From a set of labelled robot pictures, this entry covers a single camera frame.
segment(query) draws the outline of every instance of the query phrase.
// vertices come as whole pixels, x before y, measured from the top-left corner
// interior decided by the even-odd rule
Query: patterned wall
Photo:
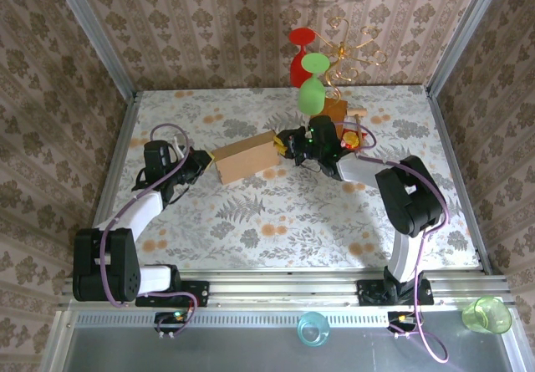
[[[37,370],[124,103],[64,0],[0,0],[0,370]]]
[[[535,0],[494,0],[439,95],[466,189],[535,349]]]
[[[327,20],[381,30],[390,61],[363,67],[359,84],[421,84],[431,76],[470,0],[89,0],[135,87],[144,89],[288,85],[298,48],[291,29],[309,26],[339,42]],[[318,43],[313,46],[318,50]]]

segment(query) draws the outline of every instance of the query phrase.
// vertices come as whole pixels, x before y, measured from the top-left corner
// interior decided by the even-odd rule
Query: cyan plastic cup
[[[318,347],[327,342],[331,328],[321,313],[307,312],[298,322],[299,339],[309,347]]]

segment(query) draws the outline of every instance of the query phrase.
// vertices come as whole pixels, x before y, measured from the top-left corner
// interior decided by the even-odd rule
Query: floral tablecloth
[[[197,149],[212,150],[267,130],[305,125],[297,89],[218,89],[144,92],[115,211],[132,193],[144,166],[143,144],[160,123],[183,127]],[[367,155],[419,156],[444,193],[451,224],[427,245],[423,268],[474,268],[476,252],[425,93],[419,86],[344,89],[349,107],[364,106],[363,123],[378,138]],[[158,139],[172,141],[173,129]],[[318,165],[277,167],[224,186],[215,166],[143,231],[136,243],[143,264],[189,269],[366,268],[390,257],[394,229],[378,190],[339,182]]]

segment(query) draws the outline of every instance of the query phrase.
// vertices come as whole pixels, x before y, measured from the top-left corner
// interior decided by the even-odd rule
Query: green plastic cup
[[[462,322],[474,332],[504,334],[511,328],[512,318],[498,298],[481,297],[462,311]]]

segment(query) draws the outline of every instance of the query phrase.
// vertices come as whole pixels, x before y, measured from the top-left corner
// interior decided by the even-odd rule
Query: gray floor
[[[394,339],[386,329],[332,329],[324,346],[309,348],[301,344],[295,329],[193,328],[170,340],[158,339],[153,329],[87,328],[75,330],[65,370],[511,370],[501,338],[470,332],[462,325],[458,312],[427,313],[425,329],[437,334],[445,343],[450,352],[448,364],[433,361],[419,338]]]

